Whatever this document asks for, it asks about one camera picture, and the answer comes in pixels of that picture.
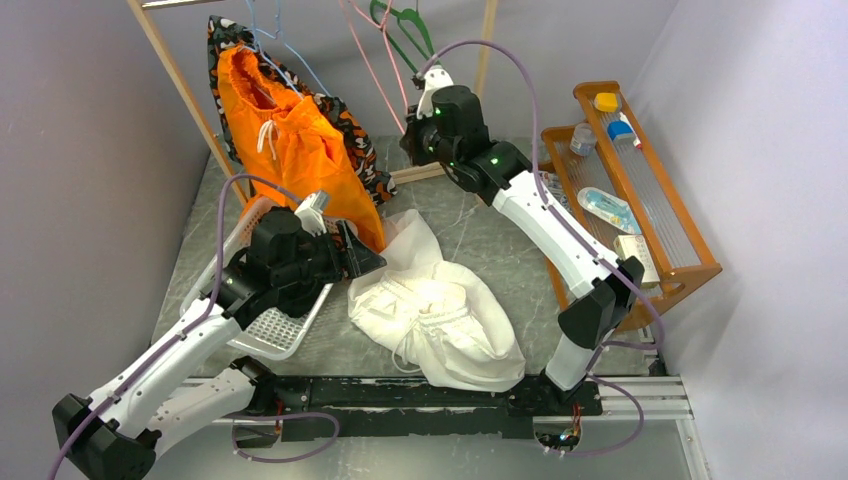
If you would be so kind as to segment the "orange wooden shelf rack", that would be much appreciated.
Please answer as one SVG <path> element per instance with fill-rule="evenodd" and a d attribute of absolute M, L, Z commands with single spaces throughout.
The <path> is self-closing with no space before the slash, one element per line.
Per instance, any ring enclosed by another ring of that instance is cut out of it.
<path fill-rule="evenodd" d="M 606 127 L 619 120 L 618 112 L 596 110 L 593 98 L 600 92 L 619 95 L 621 108 L 629 117 L 642 142 L 637 150 L 632 142 L 612 142 Z M 722 267 L 716 261 L 677 189 L 664 168 L 652 142 L 615 81 L 585 82 L 573 95 L 591 125 L 597 145 L 588 157 L 575 155 L 569 148 L 573 126 L 549 127 L 542 131 L 549 162 L 544 169 L 556 173 L 563 185 L 567 206 L 574 217 L 603 245 L 612 247 L 619 230 L 584 210 L 577 193 L 595 187 L 625 200 L 641 228 L 660 283 L 648 290 L 653 306 L 660 314 L 718 275 Z"/>

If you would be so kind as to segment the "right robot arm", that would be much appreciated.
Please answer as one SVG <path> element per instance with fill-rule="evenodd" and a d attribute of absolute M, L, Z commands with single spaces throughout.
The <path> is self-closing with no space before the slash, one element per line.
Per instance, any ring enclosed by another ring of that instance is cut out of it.
<path fill-rule="evenodd" d="M 410 107 L 401 148 L 416 166 L 437 163 L 460 189 L 516 225 L 545 255 L 575 300 L 558 316 L 562 331 L 543 373 L 542 406 L 562 414 L 578 399 L 601 344 L 630 313 L 643 264 L 620 259 L 596 240 L 542 184 L 513 144 L 494 141 L 479 98 L 440 66 L 413 81 L 420 101 Z"/>

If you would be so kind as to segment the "pink hanger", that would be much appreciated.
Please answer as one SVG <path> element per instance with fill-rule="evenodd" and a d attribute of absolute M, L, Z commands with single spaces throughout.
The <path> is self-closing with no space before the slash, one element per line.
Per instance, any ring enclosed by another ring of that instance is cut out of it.
<path fill-rule="evenodd" d="M 405 131 L 408 94 L 401 72 L 402 61 L 389 41 L 389 8 L 393 1 L 385 1 L 381 16 L 373 17 L 362 1 L 338 1 L 346 27 L 355 48 L 375 86 L 380 100 L 398 133 Z"/>

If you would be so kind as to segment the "white plastic basket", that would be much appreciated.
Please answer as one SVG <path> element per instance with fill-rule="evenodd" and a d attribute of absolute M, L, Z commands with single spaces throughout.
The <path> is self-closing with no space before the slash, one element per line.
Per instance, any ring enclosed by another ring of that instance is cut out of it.
<path fill-rule="evenodd" d="M 219 281 L 218 307 L 240 325 L 229 345 L 270 360 L 291 357 L 337 284 L 316 281 L 308 271 L 309 240 L 344 221 L 324 217 L 328 202 L 323 191 L 294 210 L 260 198 L 218 246 L 183 300 L 181 317 L 197 318 Z"/>

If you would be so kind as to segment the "green plastic hanger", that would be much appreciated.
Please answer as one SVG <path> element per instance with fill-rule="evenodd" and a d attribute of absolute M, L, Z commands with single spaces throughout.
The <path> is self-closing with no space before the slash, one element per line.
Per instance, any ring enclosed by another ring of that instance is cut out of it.
<path fill-rule="evenodd" d="M 368 13 L 376 23 L 387 17 L 395 24 L 395 27 L 386 28 L 388 43 L 413 73 L 419 70 L 421 61 L 426 61 L 435 53 L 429 28 L 421 16 L 418 2 L 415 2 L 413 7 L 398 9 L 390 7 L 386 1 L 371 0 Z"/>

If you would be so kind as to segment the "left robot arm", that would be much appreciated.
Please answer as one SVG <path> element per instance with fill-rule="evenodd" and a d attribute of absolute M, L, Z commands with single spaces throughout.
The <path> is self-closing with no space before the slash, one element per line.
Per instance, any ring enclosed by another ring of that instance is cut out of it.
<path fill-rule="evenodd" d="M 294 209 L 266 197 L 249 207 L 174 325 L 112 380 L 54 406 L 60 458 L 90 479 L 141 479 L 218 418 L 271 411 L 264 361 L 295 352 L 335 284 L 385 265 L 349 222 L 325 215 L 328 200 L 318 191 Z"/>

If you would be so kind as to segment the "white shorts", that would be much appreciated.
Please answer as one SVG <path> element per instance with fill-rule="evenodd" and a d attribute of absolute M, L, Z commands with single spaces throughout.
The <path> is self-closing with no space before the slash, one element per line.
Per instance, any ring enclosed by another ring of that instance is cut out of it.
<path fill-rule="evenodd" d="M 386 266 L 348 288 L 348 315 L 390 352 L 394 367 L 436 387 L 505 392 L 525 375 L 506 312 L 467 267 L 444 259 L 420 213 L 383 221 Z"/>

